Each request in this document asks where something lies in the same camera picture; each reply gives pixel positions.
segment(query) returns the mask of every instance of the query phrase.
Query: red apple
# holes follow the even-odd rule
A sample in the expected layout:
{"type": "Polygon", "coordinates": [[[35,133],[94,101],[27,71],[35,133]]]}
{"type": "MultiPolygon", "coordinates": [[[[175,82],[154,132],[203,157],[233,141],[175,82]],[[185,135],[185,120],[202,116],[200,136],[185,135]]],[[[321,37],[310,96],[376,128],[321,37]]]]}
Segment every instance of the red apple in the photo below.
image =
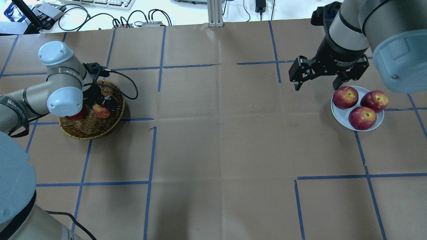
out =
{"type": "Polygon", "coordinates": [[[382,91],[370,91],[360,101],[361,106],[371,108],[377,113],[384,110],[388,103],[389,98],[382,91]]]}
{"type": "Polygon", "coordinates": [[[368,107],[357,107],[348,115],[348,121],[357,130],[367,130],[377,121],[377,114],[368,107]]]}
{"type": "Polygon", "coordinates": [[[73,115],[73,116],[65,116],[65,118],[71,119],[71,120],[80,120],[80,119],[84,118],[87,113],[88,113],[88,109],[83,104],[82,109],[80,110],[79,113],[77,113],[76,115],[73,115]]]}
{"type": "Polygon", "coordinates": [[[94,110],[95,114],[99,118],[109,118],[111,116],[110,110],[108,110],[107,108],[101,107],[96,103],[92,106],[92,109],[94,110]]]}
{"type": "Polygon", "coordinates": [[[352,87],[340,87],[332,96],[332,102],[339,109],[352,108],[358,101],[359,94],[352,87]]]}

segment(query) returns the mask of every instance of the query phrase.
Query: table surface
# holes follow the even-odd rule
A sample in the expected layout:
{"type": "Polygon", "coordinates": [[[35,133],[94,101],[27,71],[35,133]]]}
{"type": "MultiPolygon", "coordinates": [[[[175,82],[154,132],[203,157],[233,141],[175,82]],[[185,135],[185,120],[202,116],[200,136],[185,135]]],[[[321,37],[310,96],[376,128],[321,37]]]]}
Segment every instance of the table surface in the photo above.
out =
{"type": "Polygon", "coordinates": [[[16,139],[36,169],[36,203],[103,240],[425,239],[426,92],[390,92],[371,64],[348,84],[389,96],[384,121],[343,127],[333,77],[300,91],[289,82],[323,35],[302,19],[1,37],[0,94],[45,81],[37,51],[53,40],[140,92],[104,137],[72,139],[48,115],[16,139]]]}
{"type": "MultiPolygon", "coordinates": [[[[27,4],[38,4],[40,1],[35,0],[24,0],[27,4]]],[[[11,0],[6,2],[6,6],[9,6],[11,0]]],[[[52,2],[53,4],[60,4],[59,1],[47,0],[46,2],[52,2]]],[[[248,14],[243,8],[243,2],[247,11],[249,12],[251,19],[250,21],[259,21],[260,15],[255,12],[255,1],[254,0],[233,0],[227,2],[227,7],[224,12],[223,20],[224,22],[244,22],[249,19],[248,14]]],[[[302,19],[310,18],[313,11],[316,10],[318,6],[324,6],[329,4],[330,0],[277,0],[274,8],[273,20],[281,19],[302,19]]],[[[272,16],[272,3],[267,1],[266,12],[263,14],[263,20],[270,20],[272,16]]],[[[128,18],[129,14],[134,10],[141,10],[148,14],[148,11],[151,9],[161,9],[168,13],[172,20],[173,25],[191,25],[191,24],[203,24],[208,22],[208,7],[207,4],[192,4],[188,2],[176,2],[174,0],[137,0],[130,10],[118,10],[118,9],[108,9],[103,7],[86,7],[89,14],[94,16],[99,13],[108,13],[119,19],[120,16],[128,18]]],[[[0,21],[9,21],[2,13],[0,14],[0,21]]],[[[68,13],[67,16],[61,19],[61,26],[64,29],[73,29],[83,23],[86,15],[84,11],[81,10],[72,10],[68,13]]],[[[154,15],[155,20],[163,21],[167,25],[166,18],[159,12],[154,15]]],[[[86,30],[98,30],[101,29],[111,29],[112,18],[107,15],[101,15],[95,17],[94,19],[87,22],[80,31],[86,30]]],[[[143,15],[141,13],[135,13],[130,22],[135,21],[144,21],[143,15]]],[[[44,33],[49,32],[64,32],[60,29],[58,23],[56,23],[51,30],[43,30],[44,33]]]]}

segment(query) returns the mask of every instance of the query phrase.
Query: plate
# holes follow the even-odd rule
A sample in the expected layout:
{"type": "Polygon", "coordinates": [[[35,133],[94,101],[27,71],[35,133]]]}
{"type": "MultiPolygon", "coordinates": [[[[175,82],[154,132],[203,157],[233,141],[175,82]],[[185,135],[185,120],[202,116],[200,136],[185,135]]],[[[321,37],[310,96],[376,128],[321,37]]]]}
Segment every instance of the plate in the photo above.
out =
{"type": "Polygon", "coordinates": [[[348,115],[350,114],[350,112],[357,108],[360,107],[360,101],[362,100],[362,97],[367,94],[369,92],[369,90],[364,89],[362,87],[357,87],[357,86],[350,86],[354,89],[356,89],[357,93],[359,94],[359,101],[357,102],[357,104],[352,107],[352,108],[348,108],[348,109],[339,109],[335,106],[335,104],[332,102],[332,98],[330,100],[330,108],[332,109],[332,115],[335,117],[335,119],[344,127],[354,130],[354,131],[360,131],[360,132],[366,132],[366,131],[371,131],[374,130],[375,128],[377,128],[384,119],[384,110],[382,110],[381,112],[377,113],[377,121],[375,122],[375,124],[367,129],[367,130],[357,130],[354,127],[351,126],[350,122],[348,121],[348,115]]]}

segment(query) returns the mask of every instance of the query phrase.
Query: keyboard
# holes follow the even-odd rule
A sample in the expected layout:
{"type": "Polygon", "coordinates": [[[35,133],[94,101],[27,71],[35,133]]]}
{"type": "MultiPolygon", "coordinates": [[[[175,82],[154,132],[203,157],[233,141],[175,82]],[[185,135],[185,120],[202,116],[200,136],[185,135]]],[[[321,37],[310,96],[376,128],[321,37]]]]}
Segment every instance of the keyboard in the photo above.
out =
{"type": "Polygon", "coordinates": [[[81,6],[95,6],[111,9],[131,9],[136,0],[60,0],[62,4],[78,4],[81,6]]]}

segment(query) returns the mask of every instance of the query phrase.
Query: bowl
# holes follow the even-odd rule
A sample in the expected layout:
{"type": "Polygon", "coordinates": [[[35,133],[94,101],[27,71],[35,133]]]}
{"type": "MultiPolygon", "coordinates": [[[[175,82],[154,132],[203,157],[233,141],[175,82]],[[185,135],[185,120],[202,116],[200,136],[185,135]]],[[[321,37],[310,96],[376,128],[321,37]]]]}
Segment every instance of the bowl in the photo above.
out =
{"type": "Polygon", "coordinates": [[[348,121],[348,116],[350,114],[350,112],[357,108],[360,107],[360,101],[362,100],[363,96],[365,94],[367,94],[369,92],[369,90],[364,89],[362,87],[357,87],[357,86],[350,86],[354,89],[356,89],[357,93],[359,94],[359,101],[357,101],[357,104],[352,107],[352,108],[348,108],[348,109],[339,109],[338,107],[335,106],[335,104],[332,102],[332,98],[330,100],[330,108],[332,110],[332,115],[335,117],[335,119],[344,127],[354,130],[354,131],[360,131],[360,132],[366,132],[366,131],[371,131],[374,130],[375,128],[377,128],[384,119],[384,110],[382,110],[381,112],[377,113],[377,121],[375,122],[375,124],[367,129],[367,130],[357,130],[354,127],[351,126],[350,122],[348,121]]]}

